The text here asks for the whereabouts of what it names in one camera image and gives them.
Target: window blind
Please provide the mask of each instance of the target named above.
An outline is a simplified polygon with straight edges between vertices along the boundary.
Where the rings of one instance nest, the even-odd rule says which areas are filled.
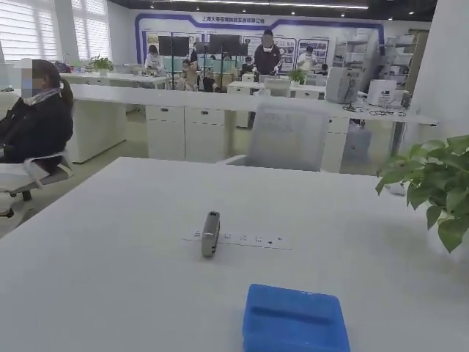
[[[111,58],[106,0],[72,0],[78,56]]]
[[[0,42],[5,61],[56,60],[53,0],[0,0]]]

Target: green plant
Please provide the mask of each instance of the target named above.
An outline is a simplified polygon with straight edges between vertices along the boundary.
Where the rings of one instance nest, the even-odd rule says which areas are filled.
[[[110,59],[108,59],[107,57],[100,57],[99,55],[92,57],[89,61],[89,64],[93,66],[96,70],[112,71],[114,69],[114,65],[112,64],[112,61]]]
[[[303,70],[291,70],[288,73],[288,76],[292,81],[300,82],[300,84],[303,84],[305,82],[306,72]]]
[[[407,206],[417,209],[429,202],[427,226],[438,225],[448,252],[455,250],[469,229],[469,136],[414,145],[378,171],[376,190],[391,183],[408,184]]]

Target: black jacket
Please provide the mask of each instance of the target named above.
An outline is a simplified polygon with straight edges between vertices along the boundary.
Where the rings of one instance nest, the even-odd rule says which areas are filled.
[[[273,45],[272,51],[266,53],[262,45],[259,45],[254,53],[254,65],[261,75],[270,75],[274,67],[280,62],[280,51],[277,45]]]
[[[56,94],[33,106],[18,99],[0,122],[0,140],[4,144],[4,163],[19,164],[64,151],[73,135],[72,111]],[[61,158],[38,161],[45,171],[52,172]]]

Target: office chair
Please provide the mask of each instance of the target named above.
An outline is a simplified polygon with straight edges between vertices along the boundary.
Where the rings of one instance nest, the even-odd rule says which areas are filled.
[[[323,111],[299,109],[295,103],[261,103],[248,154],[218,164],[320,171],[329,118]]]
[[[327,81],[327,76],[317,75],[315,73],[307,73],[305,78],[305,84],[309,86],[325,87]]]
[[[289,97],[291,82],[286,79],[266,79],[264,82],[265,89],[270,90],[273,97]]]
[[[40,180],[34,176],[34,173],[31,168],[31,165],[34,161],[58,157],[62,159],[60,161],[60,164],[55,168],[52,173]],[[48,155],[42,158],[30,158],[25,160],[23,165],[24,169],[26,170],[26,172],[28,172],[33,182],[26,186],[13,190],[2,189],[4,193],[10,194],[10,196],[13,198],[16,198],[18,194],[22,194],[22,197],[19,200],[13,201],[10,206],[9,213],[6,216],[2,216],[0,238],[3,235],[6,235],[8,232],[13,231],[16,227],[18,227],[18,225],[21,224],[26,215],[31,210],[34,210],[34,203],[32,202],[31,190],[42,189],[46,185],[51,185],[53,183],[58,183],[63,180],[68,180],[73,176],[73,171],[71,169],[72,163],[68,160],[66,151],[62,153]]]

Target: blue tray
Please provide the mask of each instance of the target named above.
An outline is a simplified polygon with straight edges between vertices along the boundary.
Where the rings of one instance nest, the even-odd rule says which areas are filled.
[[[244,312],[245,352],[350,352],[337,297],[251,285]]]

